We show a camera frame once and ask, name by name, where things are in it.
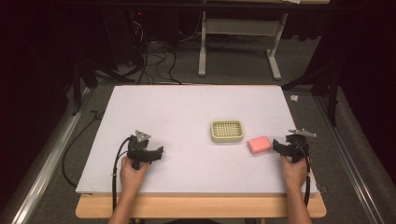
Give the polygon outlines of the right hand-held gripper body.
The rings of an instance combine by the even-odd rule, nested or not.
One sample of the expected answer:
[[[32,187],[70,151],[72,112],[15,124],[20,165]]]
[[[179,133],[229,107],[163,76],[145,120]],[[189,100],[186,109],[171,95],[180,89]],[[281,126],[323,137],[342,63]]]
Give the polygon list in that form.
[[[295,163],[301,158],[307,158],[309,156],[309,145],[306,138],[316,138],[315,133],[311,133],[305,129],[301,130],[290,130],[290,134],[286,136],[287,145],[279,143],[279,154],[291,157],[291,162]]]

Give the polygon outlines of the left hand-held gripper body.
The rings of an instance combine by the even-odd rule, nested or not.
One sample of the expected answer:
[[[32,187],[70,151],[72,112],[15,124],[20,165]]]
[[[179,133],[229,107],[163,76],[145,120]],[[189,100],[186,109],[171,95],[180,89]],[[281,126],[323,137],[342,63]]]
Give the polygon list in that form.
[[[159,150],[147,150],[150,135],[147,133],[135,131],[128,143],[127,157],[133,161],[132,167],[139,170],[141,163],[157,161],[159,159]]]

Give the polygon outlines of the pink soap bar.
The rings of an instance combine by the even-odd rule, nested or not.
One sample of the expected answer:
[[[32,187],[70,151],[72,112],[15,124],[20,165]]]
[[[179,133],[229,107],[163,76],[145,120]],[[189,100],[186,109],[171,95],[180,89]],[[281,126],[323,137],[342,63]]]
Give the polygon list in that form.
[[[260,136],[247,141],[247,146],[251,154],[255,155],[270,150],[272,144],[267,136]]]

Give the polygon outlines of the beige soap dish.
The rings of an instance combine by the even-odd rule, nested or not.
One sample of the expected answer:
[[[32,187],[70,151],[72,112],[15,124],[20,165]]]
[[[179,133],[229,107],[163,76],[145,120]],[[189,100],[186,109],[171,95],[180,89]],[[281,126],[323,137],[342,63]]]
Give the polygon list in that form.
[[[210,125],[211,140],[214,143],[238,143],[244,138],[239,120],[214,120]]]

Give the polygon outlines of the person's right hand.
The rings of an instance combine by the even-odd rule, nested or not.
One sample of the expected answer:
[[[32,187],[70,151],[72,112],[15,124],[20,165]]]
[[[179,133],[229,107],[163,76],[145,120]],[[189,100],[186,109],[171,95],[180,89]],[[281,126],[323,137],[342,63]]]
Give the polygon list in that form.
[[[287,190],[300,190],[306,177],[306,161],[300,159],[292,163],[284,155],[280,156],[282,175]]]

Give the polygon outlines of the person's left hand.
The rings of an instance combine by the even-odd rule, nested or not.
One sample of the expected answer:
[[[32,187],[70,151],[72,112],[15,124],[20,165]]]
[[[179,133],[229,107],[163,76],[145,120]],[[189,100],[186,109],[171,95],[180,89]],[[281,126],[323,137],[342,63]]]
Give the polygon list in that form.
[[[120,182],[122,187],[122,195],[132,197],[136,195],[140,189],[146,171],[149,168],[148,163],[144,163],[139,170],[132,167],[133,161],[128,157],[123,157],[121,160]]]

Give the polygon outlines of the white table mat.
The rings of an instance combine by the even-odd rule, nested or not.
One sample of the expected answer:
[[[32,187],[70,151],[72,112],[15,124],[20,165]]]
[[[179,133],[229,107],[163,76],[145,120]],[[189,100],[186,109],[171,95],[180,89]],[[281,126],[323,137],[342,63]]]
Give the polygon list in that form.
[[[239,120],[244,138],[214,143],[214,120]],[[148,168],[144,193],[283,193],[280,157],[253,155],[248,140],[284,141],[295,127],[287,100],[275,85],[118,86],[108,102],[79,180],[79,193],[119,189],[112,179],[115,157],[136,130],[163,147]]]

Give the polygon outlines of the black stand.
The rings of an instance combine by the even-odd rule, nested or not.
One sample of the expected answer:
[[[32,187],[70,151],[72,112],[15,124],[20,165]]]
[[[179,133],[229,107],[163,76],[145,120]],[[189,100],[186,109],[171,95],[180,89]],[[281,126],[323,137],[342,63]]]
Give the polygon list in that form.
[[[338,75],[333,65],[326,65],[319,69],[305,73],[293,81],[282,85],[284,91],[295,88],[299,85],[312,84],[310,90],[313,96],[328,96],[327,117],[332,126],[336,126],[335,110],[337,106]]]
[[[75,116],[82,108],[82,92],[81,83],[91,90],[96,89],[98,81],[96,80],[96,72],[100,71],[108,77],[116,79],[118,82],[133,83],[134,80],[124,77],[110,68],[107,68],[95,61],[87,58],[78,59],[73,66],[72,86],[73,86],[73,110],[72,115]]]

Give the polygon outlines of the wooden table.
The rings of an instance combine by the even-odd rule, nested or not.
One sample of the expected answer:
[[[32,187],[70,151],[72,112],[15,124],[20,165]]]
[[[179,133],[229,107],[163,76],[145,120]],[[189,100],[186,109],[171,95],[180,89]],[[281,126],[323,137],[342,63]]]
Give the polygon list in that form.
[[[310,196],[312,218],[325,217],[326,206],[319,193]],[[111,194],[82,194],[76,216],[106,218],[112,214]],[[268,218],[286,217],[285,194],[189,194],[142,193],[131,211],[135,218]]]

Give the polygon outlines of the aluminium floor rail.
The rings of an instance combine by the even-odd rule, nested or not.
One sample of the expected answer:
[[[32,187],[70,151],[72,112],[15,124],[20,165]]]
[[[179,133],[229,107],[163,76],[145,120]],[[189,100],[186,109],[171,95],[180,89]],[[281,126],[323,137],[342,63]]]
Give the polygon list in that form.
[[[49,137],[38,156],[35,158],[14,193],[12,200],[15,203],[11,210],[12,219],[8,224],[26,224],[39,204],[50,180],[67,147],[67,143],[75,130],[82,110],[90,100],[92,91],[84,88],[81,105],[74,111],[74,103],[66,108],[61,120]]]
[[[363,180],[361,173],[359,172],[351,155],[349,154],[341,134],[328,118],[327,107],[324,100],[321,97],[315,97],[314,101],[331,132],[332,139],[335,142],[336,149],[340,155],[348,179],[361,203],[367,218],[371,224],[385,224],[384,218],[376,206],[373,195]]]

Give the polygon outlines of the white metal desk frame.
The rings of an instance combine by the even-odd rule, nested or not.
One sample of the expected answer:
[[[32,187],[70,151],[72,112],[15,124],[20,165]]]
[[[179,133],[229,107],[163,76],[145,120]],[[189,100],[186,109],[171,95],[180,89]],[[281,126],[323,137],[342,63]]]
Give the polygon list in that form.
[[[202,0],[203,4],[208,2],[227,4],[265,4],[275,5],[276,7],[297,7],[303,6],[325,6],[329,5],[331,0]],[[275,81],[279,81],[280,74],[276,61],[276,51],[287,24],[289,13],[282,12],[274,19],[232,19],[230,16],[214,18],[207,16],[206,11],[200,14],[201,20],[201,46],[199,53],[198,76],[206,75],[206,55],[207,39],[209,37],[224,37],[226,40],[248,42],[248,37],[255,41],[260,37],[271,37],[272,45],[264,51],[270,67],[270,74]]]

